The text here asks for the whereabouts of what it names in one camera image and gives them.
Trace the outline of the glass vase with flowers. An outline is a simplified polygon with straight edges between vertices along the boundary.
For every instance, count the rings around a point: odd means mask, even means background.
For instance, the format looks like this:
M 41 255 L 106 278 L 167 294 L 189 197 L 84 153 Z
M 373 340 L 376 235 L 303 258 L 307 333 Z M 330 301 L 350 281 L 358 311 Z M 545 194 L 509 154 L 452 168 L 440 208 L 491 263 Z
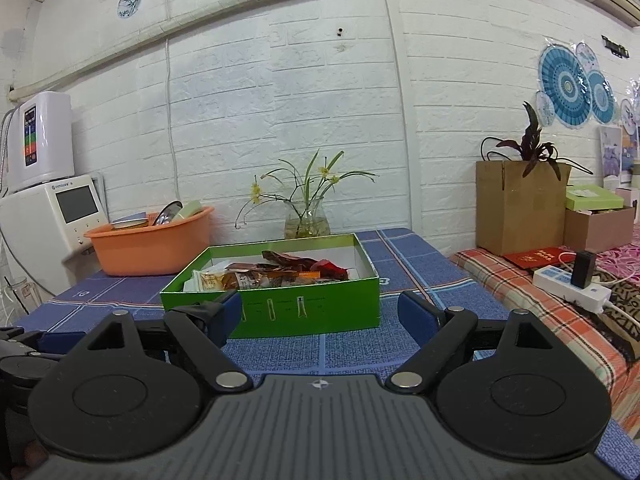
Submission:
M 340 171 L 338 165 L 344 155 L 341 150 L 332 157 L 322 156 L 318 148 L 301 167 L 279 158 L 277 166 L 254 175 L 250 194 L 236 214 L 233 226 L 237 230 L 244 226 L 250 214 L 262 206 L 281 204 L 285 208 L 286 240 L 329 235 L 329 220 L 322 209 L 326 196 L 346 180 L 366 179 L 374 183 L 378 176 L 361 169 Z

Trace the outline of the glass jar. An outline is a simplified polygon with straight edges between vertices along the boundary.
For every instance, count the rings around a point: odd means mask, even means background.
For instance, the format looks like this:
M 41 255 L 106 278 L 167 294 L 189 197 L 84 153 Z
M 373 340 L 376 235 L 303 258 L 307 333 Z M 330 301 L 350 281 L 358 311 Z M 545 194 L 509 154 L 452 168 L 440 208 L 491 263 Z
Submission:
M 24 276 L 5 278 L 3 293 L 19 318 L 31 314 L 42 304 L 37 285 Z

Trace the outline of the white power strip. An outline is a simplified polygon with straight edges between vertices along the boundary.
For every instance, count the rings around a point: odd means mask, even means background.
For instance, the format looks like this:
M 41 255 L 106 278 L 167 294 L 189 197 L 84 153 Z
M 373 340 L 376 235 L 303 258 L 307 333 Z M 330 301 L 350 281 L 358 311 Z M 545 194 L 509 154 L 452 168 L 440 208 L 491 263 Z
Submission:
M 572 274 L 557 268 L 545 266 L 533 275 L 533 284 L 548 294 L 557 296 L 582 310 L 600 314 L 611 299 L 611 291 L 599 284 L 590 284 L 580 288 L 570 282 Z

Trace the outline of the clear orange dried fruit bag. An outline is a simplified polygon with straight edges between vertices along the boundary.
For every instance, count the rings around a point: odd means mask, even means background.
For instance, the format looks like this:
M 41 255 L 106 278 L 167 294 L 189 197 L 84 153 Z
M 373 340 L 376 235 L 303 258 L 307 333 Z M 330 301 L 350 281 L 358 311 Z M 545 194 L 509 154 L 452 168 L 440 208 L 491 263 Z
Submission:
M 276 288 L 314 284 L 320 278 L 318 271 L 232 270 L 222 276 L 220 284 L 223 289 Z

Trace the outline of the white foil snack bag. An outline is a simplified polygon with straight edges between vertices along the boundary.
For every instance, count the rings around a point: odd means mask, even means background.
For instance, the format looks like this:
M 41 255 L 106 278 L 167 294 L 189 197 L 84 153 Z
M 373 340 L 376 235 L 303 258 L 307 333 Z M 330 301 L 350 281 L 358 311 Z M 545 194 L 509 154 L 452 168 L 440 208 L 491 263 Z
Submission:
M 221 292 L 224 290 L 224 276 L 230 261 L 221 261 L 202 270 L 193 270 L 192 276 L 183 284 L 184 292 Z

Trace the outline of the red booklet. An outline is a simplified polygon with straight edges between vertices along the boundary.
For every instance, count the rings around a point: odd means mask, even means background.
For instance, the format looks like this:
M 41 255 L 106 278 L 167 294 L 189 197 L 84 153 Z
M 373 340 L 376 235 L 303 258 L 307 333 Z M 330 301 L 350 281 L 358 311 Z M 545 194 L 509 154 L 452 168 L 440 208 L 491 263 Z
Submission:
M 545 266 L 566 266 L 575 260 L 575 253 L 562 247 L 547 247 L 504 255 L 503 258 L 523 270 L 537 270 Z

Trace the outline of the white water purifier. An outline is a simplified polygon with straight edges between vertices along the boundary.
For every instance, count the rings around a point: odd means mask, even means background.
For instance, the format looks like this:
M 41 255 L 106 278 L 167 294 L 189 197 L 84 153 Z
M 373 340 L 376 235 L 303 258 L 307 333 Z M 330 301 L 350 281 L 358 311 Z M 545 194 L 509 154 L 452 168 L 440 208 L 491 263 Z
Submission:
M 63 92 L 40 92 L 17 107 L 10 120 L 9 192 L 74 174 L 70 96 Z

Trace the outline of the orange plastic basin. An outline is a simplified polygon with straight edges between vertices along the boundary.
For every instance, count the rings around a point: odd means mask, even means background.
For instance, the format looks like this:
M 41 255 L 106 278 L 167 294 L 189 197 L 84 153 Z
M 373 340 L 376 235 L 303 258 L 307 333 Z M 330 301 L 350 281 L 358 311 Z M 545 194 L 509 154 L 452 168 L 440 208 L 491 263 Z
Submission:
M 176 274 L 209 245 L 211 206 L 193 216 L 142 228 L 114 229 L 111 224 L 85 232 L 102 270 L 111 276 Z

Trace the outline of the red snack bag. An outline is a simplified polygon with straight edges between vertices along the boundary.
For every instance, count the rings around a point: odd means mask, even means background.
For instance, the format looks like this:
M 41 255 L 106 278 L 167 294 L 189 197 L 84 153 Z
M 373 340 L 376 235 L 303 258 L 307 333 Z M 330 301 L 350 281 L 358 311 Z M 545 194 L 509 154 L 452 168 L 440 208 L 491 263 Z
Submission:
M 329 280 L 337 281 L 348 280 L 348 271 L 328 259 L 316 260 L 308 257 L 284 254 L 283 252 L 273 252 L 272 250 L 263 250 L 262 258 L 274 264 L 282 271 L 317 273 L 319 278 L 328 278 Z

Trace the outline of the small brown cardboard box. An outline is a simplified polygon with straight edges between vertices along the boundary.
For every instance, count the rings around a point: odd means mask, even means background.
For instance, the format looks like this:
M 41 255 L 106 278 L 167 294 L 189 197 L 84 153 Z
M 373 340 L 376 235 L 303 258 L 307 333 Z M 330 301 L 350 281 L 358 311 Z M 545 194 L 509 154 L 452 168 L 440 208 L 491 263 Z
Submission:
M 584 214 L 567 210 L 565 213 L 564 245 L 581 252 L 606 252 L 628 245 L 634 234 L 634 208 L 624 207 Z

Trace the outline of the green ceramic dish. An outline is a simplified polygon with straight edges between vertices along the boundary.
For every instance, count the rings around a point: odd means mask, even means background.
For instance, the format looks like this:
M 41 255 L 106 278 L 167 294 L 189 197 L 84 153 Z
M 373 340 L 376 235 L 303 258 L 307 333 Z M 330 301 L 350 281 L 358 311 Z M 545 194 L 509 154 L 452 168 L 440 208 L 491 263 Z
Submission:
M 172 222 L 191 218 L 194 214 L 198 214 L 202 210 L 202 204 L 198 200 L 191 200 L 182 206 L 181 209 L 171 219 Z

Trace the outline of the black charger plug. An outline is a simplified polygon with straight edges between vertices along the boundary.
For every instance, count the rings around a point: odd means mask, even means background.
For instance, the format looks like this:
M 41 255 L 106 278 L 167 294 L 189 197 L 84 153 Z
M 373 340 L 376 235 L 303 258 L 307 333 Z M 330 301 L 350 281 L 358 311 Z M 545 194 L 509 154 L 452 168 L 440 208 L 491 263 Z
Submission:
M 570 284 L 585 289 L 592 282 L 593 272 L 596 268 L 597 255 L 593 252 L 576 252 Z

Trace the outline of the blue checked tablecloth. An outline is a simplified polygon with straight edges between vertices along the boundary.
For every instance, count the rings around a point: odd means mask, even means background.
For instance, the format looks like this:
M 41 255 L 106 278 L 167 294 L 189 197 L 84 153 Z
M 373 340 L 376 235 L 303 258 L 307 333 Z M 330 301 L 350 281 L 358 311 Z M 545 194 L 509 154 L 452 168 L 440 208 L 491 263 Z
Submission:
M 634 479 L 639 450 L 611 424 L 593 455 L 569 464 L 505 463 L 478 454 L 415 396 L 381 380 L 416 352 L 401 326 L 406 290 L 486 318 L 506 310 L 458 266 L 406 229 L 358 236 L 380 279 L 378 327 L 329 335 L 235 339 L 230 358 L 258 382 L 247 406 L 228 401 L 214 428 L 177 457 L 121 467 L 53 457 L 39 479 Z

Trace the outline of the metal bowl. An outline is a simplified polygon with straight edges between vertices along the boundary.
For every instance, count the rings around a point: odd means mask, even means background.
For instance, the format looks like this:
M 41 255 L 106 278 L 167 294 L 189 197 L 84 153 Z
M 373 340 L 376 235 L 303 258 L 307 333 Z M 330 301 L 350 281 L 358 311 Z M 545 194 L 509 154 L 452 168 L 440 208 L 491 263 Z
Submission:
M 171 203 L 167 204 L 155 218 L 153 222 L 154 226 L 162 226 L 163 224 L 167 224 L 174 220 L 182 207 L 183 204 L 180 200 L 173 200 Z

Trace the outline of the dark purple potted plant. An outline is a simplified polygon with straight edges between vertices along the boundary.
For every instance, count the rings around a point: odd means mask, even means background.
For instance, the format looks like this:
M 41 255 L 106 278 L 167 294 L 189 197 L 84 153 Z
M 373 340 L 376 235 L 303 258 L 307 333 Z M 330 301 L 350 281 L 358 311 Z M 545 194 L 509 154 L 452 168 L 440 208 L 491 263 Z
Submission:
M 522 177 L 528 177 L 533 170 L 542 164 L 547 164 L 552 168 L 555 177 L 561 181 L 562 174 L 560 166 L 562 164 L 570 168 L 577 169 L 583 174 L 594 175 L 594 172 L 582 164 L 578 164 L 573 159 L 560 157 L 558 149 L 552 142 L 542 142 L 542 128 L 536 110 L 529 102 L 523 103 L 524 110 L 528 117 L 528 126 L 525 128 L 521 140 L 499 139 L 496 136 L 485 136 L 480 141 L 480 158 L 483 162 L 490 162 L 491 157 L 499 157 L 502 160 L 510 160 L 510 157 L 499 148 L 510 148 L 517 152 L 522 162 L 526 162 Z

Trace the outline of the plaid orange bed sheet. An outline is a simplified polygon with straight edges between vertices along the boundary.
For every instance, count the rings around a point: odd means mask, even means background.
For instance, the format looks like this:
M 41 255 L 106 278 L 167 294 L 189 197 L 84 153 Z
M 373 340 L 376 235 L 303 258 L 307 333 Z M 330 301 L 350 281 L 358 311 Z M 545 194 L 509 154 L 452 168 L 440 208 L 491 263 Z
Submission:
M 457 252 L 450 260 L 471 274 L 508 310 L 528 309 L 604 383 L 613 418 L 633 438 L 639 435 L 639 351 L 631 348 L 638 328 L 612 309 L 604 317 L 584 312 L 536 287 L 533 275 L 484 249 Z

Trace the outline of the small green box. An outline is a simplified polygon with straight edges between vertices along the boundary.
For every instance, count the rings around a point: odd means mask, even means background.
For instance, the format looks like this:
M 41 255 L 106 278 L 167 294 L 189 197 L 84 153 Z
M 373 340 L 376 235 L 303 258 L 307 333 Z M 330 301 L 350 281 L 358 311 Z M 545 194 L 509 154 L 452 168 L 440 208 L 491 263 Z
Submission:
M 566 188 L 565 207 L 572 211 L 600 211 L 622 209 L 624 199 L 593 184 L 569 185 Z

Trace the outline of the white screen appliance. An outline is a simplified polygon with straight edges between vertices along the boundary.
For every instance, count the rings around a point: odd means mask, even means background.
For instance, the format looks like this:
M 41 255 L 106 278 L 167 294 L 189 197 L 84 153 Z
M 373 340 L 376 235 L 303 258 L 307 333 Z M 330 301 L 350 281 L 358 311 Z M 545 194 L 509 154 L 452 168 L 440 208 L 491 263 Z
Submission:
M 96 185 L 87 176 L 38 184 L 1 200 L 1 235 L 10 270 L 55 297 L 100 270 L 86 233 L 107 225 Z

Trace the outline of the green cardboard box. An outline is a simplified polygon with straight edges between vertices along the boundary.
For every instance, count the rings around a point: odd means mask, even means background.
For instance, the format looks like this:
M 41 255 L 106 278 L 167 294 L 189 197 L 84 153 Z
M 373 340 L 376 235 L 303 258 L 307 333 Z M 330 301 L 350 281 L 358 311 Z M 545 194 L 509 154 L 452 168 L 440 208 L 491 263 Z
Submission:
M 162 289 L 163 307 L 169 311 L 220 298 L 219 290 L 196 289 L 193 273 L 225 262 L 263 263 L 266 250 L 329 261 L 346 270 L 348 279 L 241 289 L 240 322 L 233 338 L 307 336 L 378 327 L 378 272 L 355 234 L 207 247 Z

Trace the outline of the blue paper fan decoration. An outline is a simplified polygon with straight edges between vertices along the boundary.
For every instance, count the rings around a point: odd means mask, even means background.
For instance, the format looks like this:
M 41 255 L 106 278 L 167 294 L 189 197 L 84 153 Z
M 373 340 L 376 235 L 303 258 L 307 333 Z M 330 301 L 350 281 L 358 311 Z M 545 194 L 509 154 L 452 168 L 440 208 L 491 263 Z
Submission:
M 630 99 L 617 101 L 597 55 L 585 41 L 573 47 L 549 42 L 539 55 L 537 74 L 534 109 L 543 127 L 559 122 L 579 129 L 594 119 L 600 125 L 621 125 L 628 136 L 637 133 L 634 106 Z

